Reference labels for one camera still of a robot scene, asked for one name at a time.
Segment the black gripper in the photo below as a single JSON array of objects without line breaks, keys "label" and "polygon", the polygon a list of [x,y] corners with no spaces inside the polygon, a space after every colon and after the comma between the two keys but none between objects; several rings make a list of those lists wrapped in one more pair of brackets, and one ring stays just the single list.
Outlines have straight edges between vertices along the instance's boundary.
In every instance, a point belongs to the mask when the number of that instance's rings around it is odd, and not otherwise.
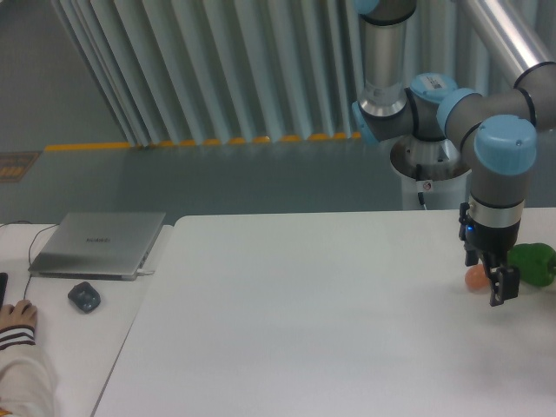
[{"label": "black gripper", "polygon": [[507,264],[508,251],[517,241],[520,205],[491,208],[479,202],[463,202],[459,208],[459,223],[465,265],[475,266],[479,260],[490,264],[484,267],[490,282],[490,306],[497,307],[516,298],[519,295],[520,270],[504,264]]}]

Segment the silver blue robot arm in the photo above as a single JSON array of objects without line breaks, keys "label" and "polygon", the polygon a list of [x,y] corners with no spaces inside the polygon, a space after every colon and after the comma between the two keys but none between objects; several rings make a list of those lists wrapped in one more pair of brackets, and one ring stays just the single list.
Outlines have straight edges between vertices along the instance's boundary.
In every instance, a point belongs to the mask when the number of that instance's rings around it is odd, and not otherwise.
[{"label": "silver blue robot arm", "polygon": [[515,298],[525,273],[508,253],[518,236],[537,135],[555,125],[553,56],[509,2],[461,1],[511,90],[483,96],[438,74],[403,87],[406,25],[416,2],[358,1],[354,7],[366,40],[365,86],[353,104],[362,138],[452,143],[473,174],[470,196],[460,205],[465,263],[483,266],[492,306]]}]

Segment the person's hand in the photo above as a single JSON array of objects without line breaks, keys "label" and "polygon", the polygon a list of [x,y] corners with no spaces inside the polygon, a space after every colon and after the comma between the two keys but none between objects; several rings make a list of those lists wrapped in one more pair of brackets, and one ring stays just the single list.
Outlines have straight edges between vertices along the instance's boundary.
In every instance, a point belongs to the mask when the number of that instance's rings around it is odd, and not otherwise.
[{"label": "person's hand", "polygon": [[29,300],[20,300],[16,305],[6,304],[1,307],[1,330],[9,328],[36,329],[38,319],[37,307]]}]

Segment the cream sleeved forearm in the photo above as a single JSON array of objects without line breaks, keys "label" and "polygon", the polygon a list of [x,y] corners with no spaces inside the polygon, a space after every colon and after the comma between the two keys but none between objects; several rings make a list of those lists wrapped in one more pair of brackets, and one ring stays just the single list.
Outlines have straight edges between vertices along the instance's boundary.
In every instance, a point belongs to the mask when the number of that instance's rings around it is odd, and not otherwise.
[{"label": "cream sleeved forearm", "polygon": [[28,325],[1,330],[1,415],[55,415],[54,376]]}]

